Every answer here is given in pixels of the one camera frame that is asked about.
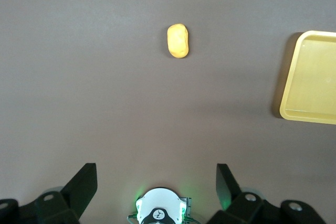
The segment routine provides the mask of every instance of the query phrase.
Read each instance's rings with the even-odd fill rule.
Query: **gray table surface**
[[[175,23],[184,59],[167,50]],[[335,0],[0,0],[0,198],[26,204],[96,162],[82,223],[126,223],[156,186],[204,223],[227,163],[336,223],[336,126],[276,113],[307,30],[336,31]]]

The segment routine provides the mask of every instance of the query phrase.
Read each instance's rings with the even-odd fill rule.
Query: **yellow plastic container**
[[[280,114],[336,124],[336,33],[307,31],[295,46]]]

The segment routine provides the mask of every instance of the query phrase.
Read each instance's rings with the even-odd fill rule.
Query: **screw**
[[[5,203],[0,204],[0,210],[6,207],[8,207],[8,203],[5,202]]]
[[[245,195],[245,199],[247,199],[248,201],[256,201],[257,200],[256,196],[254,196],[253,194]]]
[[[43,198],[44,201],[51,200],[54,196],[52,194],[49,194]]]
[[[289,207],[294,211],[302,211],[302,207],[295,202],[289,203]]]

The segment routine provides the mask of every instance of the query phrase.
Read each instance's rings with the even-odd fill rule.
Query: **yellow potato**
[[[183,58],[189,52],[188,30],[183,24],[175,24],[167,31],[168,50],[175,58]]]

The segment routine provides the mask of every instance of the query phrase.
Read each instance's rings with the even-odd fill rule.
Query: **yellow object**
[[[299,37],[283,94],[283,118],[336,124],[336,33]]]
[[[168,50],[175,58],[183,58],[189,52],[188,30],[183,24],[175,24],[167,31]]]

